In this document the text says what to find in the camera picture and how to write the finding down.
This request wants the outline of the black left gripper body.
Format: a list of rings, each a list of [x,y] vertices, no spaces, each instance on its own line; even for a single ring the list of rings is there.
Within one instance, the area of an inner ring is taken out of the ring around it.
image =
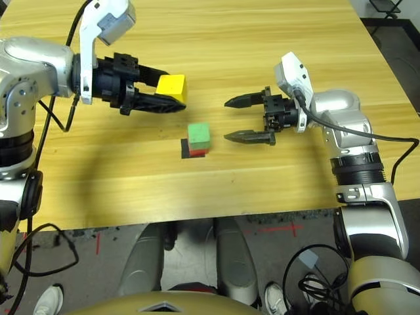
[[[98,58],[93,70],[93,98],[108,102],[111,108],[128,116],[133,108],[134,82],[139,75],[138,58],[129,54],[115,52],[112,58]]]

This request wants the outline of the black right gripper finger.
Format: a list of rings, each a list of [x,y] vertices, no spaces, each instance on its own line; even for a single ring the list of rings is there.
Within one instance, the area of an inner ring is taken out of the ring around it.
[[[242,130],[224,135],[226,140],[241,144],[276,144],[275,134],[267,131]]]
[[[224,106],[229,108],[248,108],[255,105],[263,105],[266,102],[266,97],[270,95],[270,93],[270,87],[267,86],[260,92],[235,96],[234,98],[226,101]]]

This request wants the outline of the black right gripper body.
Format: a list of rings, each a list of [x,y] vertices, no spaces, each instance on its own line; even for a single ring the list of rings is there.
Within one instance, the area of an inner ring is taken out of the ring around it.
[[[268,132],[280,132],[284,128],[296,127],[298,111],[295,101],[282,95],[265,96],[264,129]]]

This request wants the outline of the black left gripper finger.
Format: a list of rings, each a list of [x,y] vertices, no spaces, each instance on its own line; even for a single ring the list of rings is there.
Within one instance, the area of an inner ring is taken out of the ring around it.
[[[139,65],[137,81],[144,83],[149,87],[157,87],[159,79],[163,75],[169,75],[169,73],[163,70]]]
[[[134,96],[131,109],[155,114],[170,114],[185,110],[186,105],[172,96],[138,93]]]

